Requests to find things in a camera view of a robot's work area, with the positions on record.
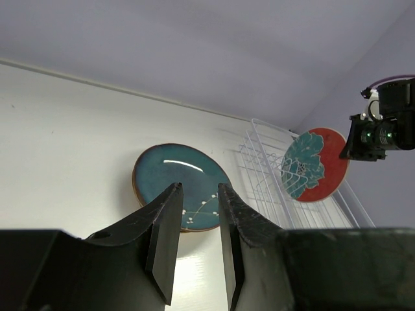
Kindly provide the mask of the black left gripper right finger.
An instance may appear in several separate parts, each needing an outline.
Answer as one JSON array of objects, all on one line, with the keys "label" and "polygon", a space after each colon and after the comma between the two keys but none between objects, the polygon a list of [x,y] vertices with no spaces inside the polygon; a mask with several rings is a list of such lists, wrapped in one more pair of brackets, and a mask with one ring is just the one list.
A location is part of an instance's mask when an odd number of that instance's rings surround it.
[{"label": "black left gripper right finger", "polygon": [[282,229],[218,186],[229,310],[413,310],[414,230]]}]

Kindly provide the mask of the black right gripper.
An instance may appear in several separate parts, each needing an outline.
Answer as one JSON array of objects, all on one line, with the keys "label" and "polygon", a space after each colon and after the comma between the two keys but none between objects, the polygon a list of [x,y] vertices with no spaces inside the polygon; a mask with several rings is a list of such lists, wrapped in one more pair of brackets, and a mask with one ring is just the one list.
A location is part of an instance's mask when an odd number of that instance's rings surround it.
[{"label": "black right gripper", "polygon": [[377,161],[384,160],[389,150],[413,150],[414,78],[388,77],[368,87],[378,92],[383,119],[372,122],[361,120],[361,113],[350,116],[350,132],[339,158]]}]

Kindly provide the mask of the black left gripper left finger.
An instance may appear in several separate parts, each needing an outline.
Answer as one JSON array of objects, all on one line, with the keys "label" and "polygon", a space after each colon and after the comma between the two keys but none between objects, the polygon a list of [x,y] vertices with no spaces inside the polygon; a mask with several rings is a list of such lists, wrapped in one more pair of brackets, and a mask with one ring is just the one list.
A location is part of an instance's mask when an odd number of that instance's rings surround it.
[{"label": "black left gripper left finger", "polygon": [[57,229],[1,231],[1,309],[163,310],[172,300],[183,198],[173,183],[85,239]]}]

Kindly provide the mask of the red and teal plate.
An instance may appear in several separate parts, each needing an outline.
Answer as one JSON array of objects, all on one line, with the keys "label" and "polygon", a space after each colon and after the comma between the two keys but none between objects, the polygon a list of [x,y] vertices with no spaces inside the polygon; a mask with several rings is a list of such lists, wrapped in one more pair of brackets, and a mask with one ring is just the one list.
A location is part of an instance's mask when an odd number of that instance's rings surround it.
[{"label": "red and teal plate", "polygon": [[339,158],[345,145],[344,136],[331,128],[313,128],[295,138],[281,163],[286,193],[304,203],[331,196],[348,171],[349,161]]}]

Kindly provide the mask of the dark teal glazed plate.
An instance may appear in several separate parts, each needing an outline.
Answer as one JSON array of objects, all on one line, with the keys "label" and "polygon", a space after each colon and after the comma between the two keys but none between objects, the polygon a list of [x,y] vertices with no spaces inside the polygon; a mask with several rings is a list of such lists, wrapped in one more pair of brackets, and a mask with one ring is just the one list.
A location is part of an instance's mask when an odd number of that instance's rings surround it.
[{"label": "dark teal glazed plate", "polygon": [[171,183],[182,184],[183,232],[219,226],[218,184],[231,181],[215,160],[190,146],[165,143],[146,149],[135,164],[136,183],[147,204]]}]

